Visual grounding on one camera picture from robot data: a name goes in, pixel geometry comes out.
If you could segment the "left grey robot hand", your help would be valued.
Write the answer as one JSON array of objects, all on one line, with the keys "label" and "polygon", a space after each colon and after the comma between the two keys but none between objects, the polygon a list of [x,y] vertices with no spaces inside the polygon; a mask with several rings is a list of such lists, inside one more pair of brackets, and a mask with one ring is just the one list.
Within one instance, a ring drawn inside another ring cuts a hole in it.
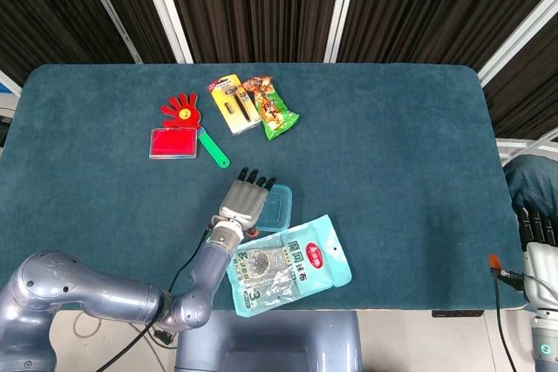
[{"label": "left grey robot hand", "polygon": [[276,182],[275,177],[266,178],[258,173],[258,169],[250,171],[243,167],[219,208],[218,215],[237,222],[243,232],[255,226]]}]

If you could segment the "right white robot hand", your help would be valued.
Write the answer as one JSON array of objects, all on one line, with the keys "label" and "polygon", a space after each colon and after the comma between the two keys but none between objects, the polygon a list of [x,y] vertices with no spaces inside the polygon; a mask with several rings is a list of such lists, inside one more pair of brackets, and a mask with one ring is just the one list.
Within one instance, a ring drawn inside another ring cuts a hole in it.
[{"label": "right white robot hand", "polygon": [[531,204],[513,205],[519,224],[523,270],[505,269],[496,254],[489,256],[496,282],[502,281],[522,292],[528,304],[543,312],[557,314],[557,218]]}]

